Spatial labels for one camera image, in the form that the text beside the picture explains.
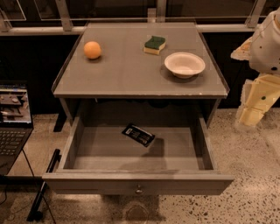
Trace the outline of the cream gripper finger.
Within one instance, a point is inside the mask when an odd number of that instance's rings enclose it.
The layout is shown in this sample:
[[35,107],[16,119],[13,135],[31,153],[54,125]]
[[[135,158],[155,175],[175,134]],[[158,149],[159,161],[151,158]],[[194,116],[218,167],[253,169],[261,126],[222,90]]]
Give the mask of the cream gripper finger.
[[255,127],[264,117],[264,113],[256,108],[245,108],[241,105],[236,112],[238,123],[245,126]]

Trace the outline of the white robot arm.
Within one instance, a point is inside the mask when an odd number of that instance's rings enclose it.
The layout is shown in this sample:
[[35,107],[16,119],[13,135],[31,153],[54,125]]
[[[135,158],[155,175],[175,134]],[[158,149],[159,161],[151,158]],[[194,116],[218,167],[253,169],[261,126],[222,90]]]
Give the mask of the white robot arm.
[[280,97],[280,8],[272,11],[254,34],[235,49],[230,57],[247,60],[259,76],[243,94],[239,122],[256,126]]

